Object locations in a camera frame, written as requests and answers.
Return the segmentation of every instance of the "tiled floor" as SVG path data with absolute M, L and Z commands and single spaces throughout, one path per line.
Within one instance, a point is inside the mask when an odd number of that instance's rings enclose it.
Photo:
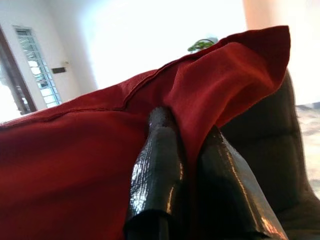
M 297 106 L 296 111 L 302 132 L 308 179 L 320 199 L 320 108 Z

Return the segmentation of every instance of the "red cloth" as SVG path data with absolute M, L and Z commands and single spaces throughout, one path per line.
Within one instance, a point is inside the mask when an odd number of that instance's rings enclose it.
M 193 182 L 211 127 L 276 91 L 289 51 L 286 26 L 234 34 L 158 70 L 0 125 L 0 239 L 123 239 L 132 167 L 150 111 L 171 108 Z

